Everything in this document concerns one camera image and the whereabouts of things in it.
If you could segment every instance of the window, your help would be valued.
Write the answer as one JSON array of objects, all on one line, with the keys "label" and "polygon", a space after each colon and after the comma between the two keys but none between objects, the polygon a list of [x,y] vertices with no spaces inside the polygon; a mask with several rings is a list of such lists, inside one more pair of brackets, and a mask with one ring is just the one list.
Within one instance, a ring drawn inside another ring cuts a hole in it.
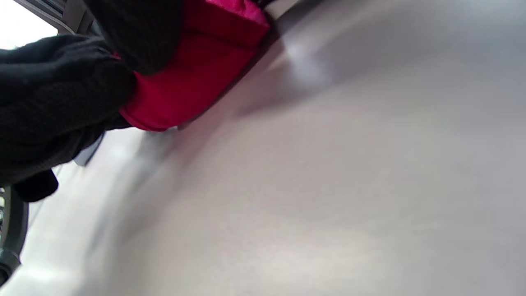
[{"label": "window", "polygon": [[15,1],[57,28],[60,34],[96,34],[93,17],[82,0],[0,0]]},{"label": "window", "polygon": [[58,30],[13,0],[0,1],[0,48],[13,49]]}]

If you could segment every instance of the metal frame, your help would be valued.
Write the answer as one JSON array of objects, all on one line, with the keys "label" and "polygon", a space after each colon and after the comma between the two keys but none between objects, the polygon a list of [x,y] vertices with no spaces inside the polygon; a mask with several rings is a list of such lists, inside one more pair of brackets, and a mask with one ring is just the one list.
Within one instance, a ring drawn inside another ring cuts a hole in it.
[{"label": "metal frame", "polygon": [[0,245],[0,287],[20,266],[20,253],[27,235],[29,205],[16,196],[11,187],[0,190],[4,199],[4,220]]}]

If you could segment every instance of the gray surface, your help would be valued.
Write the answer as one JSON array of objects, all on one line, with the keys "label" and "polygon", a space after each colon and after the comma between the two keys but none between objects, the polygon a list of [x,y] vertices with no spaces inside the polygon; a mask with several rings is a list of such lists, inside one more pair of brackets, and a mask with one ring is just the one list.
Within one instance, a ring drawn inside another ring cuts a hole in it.
[{"label": "gray surface", "polygon": [[65,166],[0,294],[525,295],[525,8],[325,2],[188,129]]}]

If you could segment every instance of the red bag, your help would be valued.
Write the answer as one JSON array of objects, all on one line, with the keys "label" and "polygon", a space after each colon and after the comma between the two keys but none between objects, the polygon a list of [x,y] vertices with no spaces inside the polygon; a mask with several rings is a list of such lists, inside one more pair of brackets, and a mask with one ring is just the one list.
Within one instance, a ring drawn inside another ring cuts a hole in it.
[{"label": "red bag", "polygon": [[162,132],[195,119],[243,72],[270,26],[250,0],[186,0],[174,59],[151,77],[136,73],[137,92],[120,111],[133,126]]}]

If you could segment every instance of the gloved hand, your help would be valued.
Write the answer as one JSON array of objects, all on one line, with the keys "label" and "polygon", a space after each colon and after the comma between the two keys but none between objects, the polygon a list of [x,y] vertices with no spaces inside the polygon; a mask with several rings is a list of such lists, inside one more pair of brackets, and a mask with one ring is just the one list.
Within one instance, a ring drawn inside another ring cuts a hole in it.
[{"label": "gloved hand", "polygon": [[0,185],[14,185],[112,129],[135,77],[103,39],[56,36],[0,51],[0,89]]}]

